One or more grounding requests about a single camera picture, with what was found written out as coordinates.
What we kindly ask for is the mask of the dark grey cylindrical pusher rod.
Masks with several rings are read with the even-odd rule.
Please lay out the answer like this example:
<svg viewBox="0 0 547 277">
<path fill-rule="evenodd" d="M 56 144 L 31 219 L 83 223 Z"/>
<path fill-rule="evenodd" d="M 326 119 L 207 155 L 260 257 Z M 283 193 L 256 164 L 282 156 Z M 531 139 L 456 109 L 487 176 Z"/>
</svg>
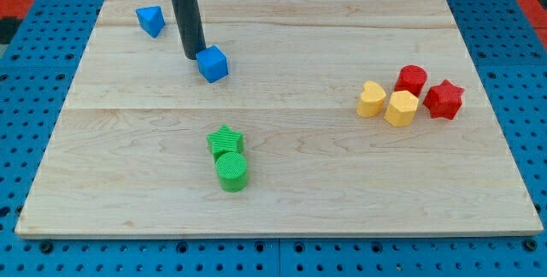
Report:
<svg viewBox="0 0 547 277">
<path fill-rule="evenodd" d="M 197 53 L 206 49 L 198 1 L 171 1 L 185 56 L 190 60 L 196 60 Z"/>
</svg>

